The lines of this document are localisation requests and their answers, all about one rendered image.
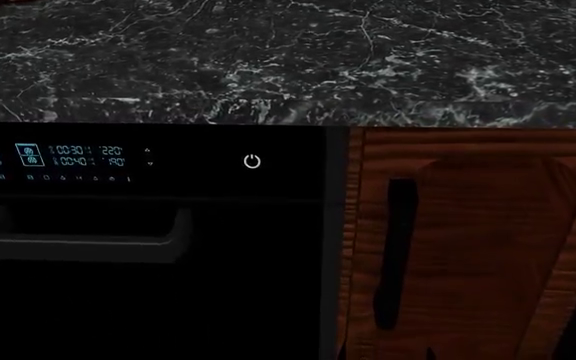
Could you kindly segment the black dishwasher door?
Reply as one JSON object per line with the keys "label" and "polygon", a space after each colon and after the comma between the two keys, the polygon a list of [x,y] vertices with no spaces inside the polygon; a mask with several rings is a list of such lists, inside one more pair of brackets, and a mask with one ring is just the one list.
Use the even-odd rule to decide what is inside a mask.
{"label": "black dishwasher door", "polygon": [[161,236],[173,263],[0,260],[0,360],[337,360],[331,243],[316,201],[0,200],[21,233]]}

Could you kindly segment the black dishwasher control panel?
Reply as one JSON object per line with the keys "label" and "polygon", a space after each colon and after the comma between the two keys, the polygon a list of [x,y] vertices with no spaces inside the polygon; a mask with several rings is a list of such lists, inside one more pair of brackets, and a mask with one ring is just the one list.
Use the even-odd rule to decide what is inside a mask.
{"label": "black dishwasher control panel", "polygon": [[0,197],[341,199],[349,131],[0,122]]}

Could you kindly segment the brown wooden cabinet door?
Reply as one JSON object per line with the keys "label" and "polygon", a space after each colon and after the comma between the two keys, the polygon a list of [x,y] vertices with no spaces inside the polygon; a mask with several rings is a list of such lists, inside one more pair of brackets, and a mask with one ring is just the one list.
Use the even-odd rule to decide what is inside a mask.
{"label": "brown wooden cabinet door", "polygon": [[[556,360],[576,308],[576,130],[350,132],[343,360]],[[372,301],[391,179],[419,203],[398,322]]]}

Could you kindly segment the black marble countertop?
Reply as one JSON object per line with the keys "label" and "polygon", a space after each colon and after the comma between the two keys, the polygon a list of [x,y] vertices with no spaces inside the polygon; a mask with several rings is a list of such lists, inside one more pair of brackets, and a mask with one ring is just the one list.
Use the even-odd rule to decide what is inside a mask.
{"label": "black marble countertop", "polygon": [[0,0],[0,122],[576,128],[576,0]]}

